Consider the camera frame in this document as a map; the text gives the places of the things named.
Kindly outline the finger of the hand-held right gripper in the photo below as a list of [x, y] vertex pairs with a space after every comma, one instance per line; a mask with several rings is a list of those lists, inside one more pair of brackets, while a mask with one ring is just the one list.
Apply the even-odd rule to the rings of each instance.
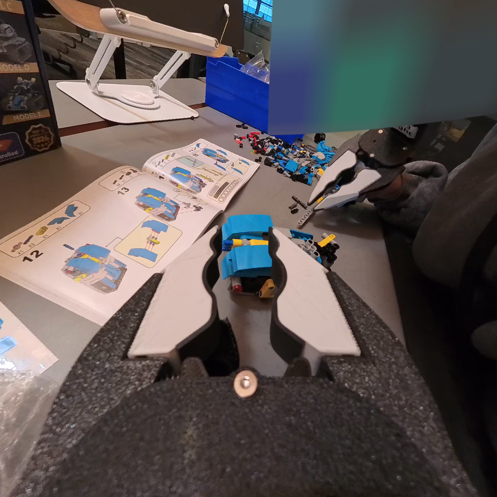
[[314, 205], [319, 198], [321, 198], [327, 190], [334, 187], [340, 180], [341, 175], [355, 167], [357, 164], [356, 153], [352, 151], [345, 151], [339, 156], [332, 164], [327, 166], [321, 178], [318, 180], [314, 190], [312, 191], [308, 200], [308, 206]]
[[333, 207], [342, 207], [351, 201], [356, 201], [359, 198], [360, 191], [369, 187], [380, 178], [381, 174], [377, 170], [369, 168], [361, 169], [350, 183], [342, 185], [337, 192], [325, 192], [323, 201], [318, 205], [315, 203], [313, 208], [315, 211], [327, 210]]

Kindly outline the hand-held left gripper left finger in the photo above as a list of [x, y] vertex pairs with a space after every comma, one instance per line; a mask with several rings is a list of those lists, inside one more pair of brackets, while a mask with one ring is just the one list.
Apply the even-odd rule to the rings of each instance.
[[128, 357], [163, 357], [178, 371], [189, 356], [207, 359], [220, 344], [218, 306], [222, 235], [207, 231], [163, 271]]

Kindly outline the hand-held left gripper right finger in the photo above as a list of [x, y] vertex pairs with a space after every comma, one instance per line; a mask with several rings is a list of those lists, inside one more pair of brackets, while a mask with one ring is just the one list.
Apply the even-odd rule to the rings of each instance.
[[270, 344], [285, 363], [303, 358], [316, 374], [325, 357], [360, 357], [361, 349], [332, 289], [331, 272], [301, 245], [269, 228], [275, 283]]

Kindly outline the blue brick toy car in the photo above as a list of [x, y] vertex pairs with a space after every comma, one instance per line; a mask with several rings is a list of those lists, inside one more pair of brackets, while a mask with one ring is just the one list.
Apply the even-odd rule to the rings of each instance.
[[[269, 215], [233, 215], [222, 225], [222, 278], [230, 280], [234, 294], [254, 295], [262, 299], [274, 296], [276, 284], [271, 278], [272, 259], [268, 248], [269, 229], [274, 224]], [[339, 244], [334, 234], [321, 240], [297, 229], [277, 228], [292, 243], [326, 269], [337, 259]]]

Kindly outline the person's right forearm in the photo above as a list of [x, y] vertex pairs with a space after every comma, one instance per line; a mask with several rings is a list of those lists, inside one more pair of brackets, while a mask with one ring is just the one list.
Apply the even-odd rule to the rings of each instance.
[[380, 217], [403, 230], [416, 234], [448, 179], [444, 165], [413, 161], [405, 166], [404, 195], [395, 202], [376, 204]]

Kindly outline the grey desk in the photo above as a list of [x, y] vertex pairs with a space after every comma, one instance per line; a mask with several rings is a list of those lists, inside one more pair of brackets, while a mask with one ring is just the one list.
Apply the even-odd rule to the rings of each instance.
[[[142, 167], [147, 158], [205, 138], [244, 157], [234, 141], [235, 121], [214, 109], [202, 107], [194, 90], [184, 84], [167, 93], [199, 109], [194, 120], [151, 125], [113, 126], [96, 119], [84, 107], [62, 95], [50, 82], [63, 146], [36, 157], [1, 166], [1, 237], [27, 225], [110, 170], [129, 165]], [[376, 312], [405, 345], [399, 305], [394, 290], [383, 229], [375, 209], [360, 203], [337, 213], [315, 216], [309, 232], [337, 236], [340, 246], [333, 270]], [[269, 342], [270, 304], [256, 297], [232, 297], [228, 283], [214, 288], [221, 318], [228, 318], [235, 333], [241, 365], [269, 376], [284, 373], [285, 363]], [[42, 374], [60, 386], [79, 354], [99, 330], [95, 323], [1, 279], [1, 301], [36, 335], [59, 361]]]

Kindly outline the pile of loose bricks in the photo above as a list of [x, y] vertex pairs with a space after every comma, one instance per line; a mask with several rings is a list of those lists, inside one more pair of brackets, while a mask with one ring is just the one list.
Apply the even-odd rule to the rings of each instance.
[[274, 168], [293, 182], [306, 185], [322, 177], [337, 152], [336, 147], [327, 146], [325, 141], [306, 145], [301, 139], [295, 139], [290, 144], [263, 132], [235, 133], [233, 140], [240, 148], [249, 147], [253, 162]]

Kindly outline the open instruction booklet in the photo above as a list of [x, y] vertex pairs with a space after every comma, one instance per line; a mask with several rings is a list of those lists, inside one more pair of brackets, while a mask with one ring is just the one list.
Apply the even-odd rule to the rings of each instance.
[[205, 139], [122, 166], [1, 240], [1, 276], [103, 325], [202, 236], [259, 164]]

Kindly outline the person's dark grey clothing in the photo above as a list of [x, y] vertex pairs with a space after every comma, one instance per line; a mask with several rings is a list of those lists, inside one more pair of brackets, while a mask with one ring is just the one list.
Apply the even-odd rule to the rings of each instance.
[[459, 454], [481, 494], [496, 496], [496, 126], [450, 173], [413, 256], [447, 289], [444, 339], [472, 438]]

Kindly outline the blue plastic bin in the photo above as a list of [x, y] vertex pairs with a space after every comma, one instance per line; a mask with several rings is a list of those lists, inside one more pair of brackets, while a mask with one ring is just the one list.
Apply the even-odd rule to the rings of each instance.
[[207, 58], [207, 106], [252, 126], [268, 131], [269, 84], [242, 72], [235, 57]]

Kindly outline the blue sticker sheet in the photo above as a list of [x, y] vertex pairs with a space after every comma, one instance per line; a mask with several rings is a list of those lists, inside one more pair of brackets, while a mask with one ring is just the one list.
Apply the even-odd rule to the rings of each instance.
[[1, 373], [30, 371], [39, 375], [58, 358], [1, 303]]

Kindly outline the crumpled clear plastic bag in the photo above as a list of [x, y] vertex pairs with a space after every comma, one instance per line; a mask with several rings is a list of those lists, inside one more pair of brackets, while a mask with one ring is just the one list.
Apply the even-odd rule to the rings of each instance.
[[22, 476], [58, 390], [32, 371], [1, 370], [1, 496]]

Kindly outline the black partition panel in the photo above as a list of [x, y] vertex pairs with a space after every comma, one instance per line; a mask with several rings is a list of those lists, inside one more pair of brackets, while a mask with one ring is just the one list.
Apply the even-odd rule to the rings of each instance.
[[[230, 6], [227, 18], [223, 5]], [[221, 57], [226, 47], [244, 47], [243, 1], [31, 1], [35, 13], [60, 14], [68, 21], [90, 32], [132, 39], [123, 28], [107, 28], [100, 17], [101, 9], [112, 8], [147, 16], [151, 21], [193, 33], [216, 38], [220, 46], [211, 54]]]

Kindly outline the white laptop stand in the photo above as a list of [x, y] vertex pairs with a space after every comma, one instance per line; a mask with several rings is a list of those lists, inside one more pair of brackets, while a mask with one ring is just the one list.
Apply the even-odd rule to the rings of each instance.
[[[115, 7], [100, 8], [81, 1], [50, 1], [72, 24], [103, 35], [86, 69], [84, 83], [60, 82], [57, 88], [104, 120], [136, 124], [196, 119], [198, 112], [161, 89], [192, 54], [219, 58], [227, 46], [215, 37], [185, 31]], [[175, 49], [171, 59], [146, 85], [100, 84], [100, 78], [123, 41]]]

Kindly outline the dark blue toy box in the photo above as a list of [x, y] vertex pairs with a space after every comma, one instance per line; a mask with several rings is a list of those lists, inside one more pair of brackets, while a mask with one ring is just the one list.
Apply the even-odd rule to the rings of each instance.
[[61, 146], [30, 1], [1, 1], [1, 165]]

